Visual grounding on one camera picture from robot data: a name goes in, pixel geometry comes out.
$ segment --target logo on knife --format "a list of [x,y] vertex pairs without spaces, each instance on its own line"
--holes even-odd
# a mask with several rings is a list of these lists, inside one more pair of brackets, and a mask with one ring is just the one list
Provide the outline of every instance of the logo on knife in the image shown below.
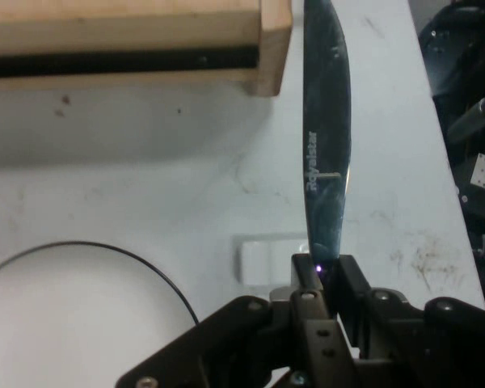
[[307,145],[307,166],[309,166],[309,171],[307,171],[307,185],[306,190],[308,192],[316,192],[318,190],[318,173],[320,172],[316,168],[316,132],[309,132],[309,143]]

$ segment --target wooden shelf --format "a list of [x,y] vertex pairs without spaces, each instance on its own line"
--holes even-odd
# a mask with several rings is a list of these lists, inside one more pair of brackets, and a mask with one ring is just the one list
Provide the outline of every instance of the wooden shelf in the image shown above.
[[[0,63],[5,64],[0,89],[227,80],[250,82],[257,95],[276,95],[291,27],[290,0],[0,2]],[[201,50],[237,53],[251,48],[255,48],[254,65],[239,64],[231,57],[210,63],[207,55],[201,55]],[[189,52],[198,53],[197,60],[184,55]],[[87,74],[87,62],[105,53],[112,55],[103,73],[99,66]],[[126,53],[138,58],[143,53],[165,53],[171,63],[180,58],[189,63],[179,63],[181,71],[138,71],[122,65]],[[75,74],[75,66],[65,62],[71,57],[74,63],[76,58],[83,63]]]

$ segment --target black strip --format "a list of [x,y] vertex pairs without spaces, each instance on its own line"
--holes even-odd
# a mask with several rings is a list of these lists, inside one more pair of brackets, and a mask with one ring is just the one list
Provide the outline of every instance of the black strip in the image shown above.
[[113,53],[52,53],[0,57],[0,78],[155,71],[254,69],[259,49],[203,48]]
[[185,307],[187,307],[187,310],[190,313],[190,315],[192,316],[192,320],[194,321],[194,323],[196,325],[199,323],[197,316],[196,316],[196,313],[192,309],[192,306],[188,302],[187,298],[179,290],[178,286],[175,285],[172,282],[172,280],[169,279],[162,271],[160,271],[158,268],[156,268],[153,264],[144,260],[142,257],[135,255],[134,253],[126,251],[122,248],[117,248],[117,247],[114,247],[114,246],[111,246],[111,245],[102,244],[100,242],[88,242],[88,241],[66,241],[65,242],[65,241],[63,241],[63,242],[53,242],[53,243],[50,243],[50,244],[42,245],[42,246],[39,246],[39,247],[35,247],[35,248],[32,248],[32,249],[26,250],[22,253],[18,253],[17,255],[14,255],[10,259],[8,259],[8,260],[6,260],[6,261],[4,261],[3,263],[0,264],[0,270],[2,268],[4,268],[5,266],[7,266],[8,264],[15,262],[17,259],[21,259],[22,257],[29,255],[33,252],[41,251],[41,250],[47,249],[47,248],[63,247],[63,246],[70,246],[70,245],[84,245],[84,246],[89,246],[89,247],[106,248],[106,249],[127,255],[127,256],[135,259],[136,261],[144,264],[149,269],[152,269],[153,271],[155,271],[174,290],[174,292],[179,296],[179,298],[181,299],[181,301],[183,302]]

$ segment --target white plate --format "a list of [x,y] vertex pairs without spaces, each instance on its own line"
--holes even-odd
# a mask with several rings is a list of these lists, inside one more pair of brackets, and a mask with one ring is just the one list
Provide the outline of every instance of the white plate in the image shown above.
[[0,267],[0,387],[113,387],[193,325],[176,291],[136,256],[41,247]]

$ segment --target dark knife blade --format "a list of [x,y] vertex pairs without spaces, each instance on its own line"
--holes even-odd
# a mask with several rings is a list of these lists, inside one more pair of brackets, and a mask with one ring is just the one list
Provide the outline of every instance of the dark knife blade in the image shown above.
[[350,163],[350,73],[343,30],[329,0],[304,5],[303,156],[310,253],[340,254]]

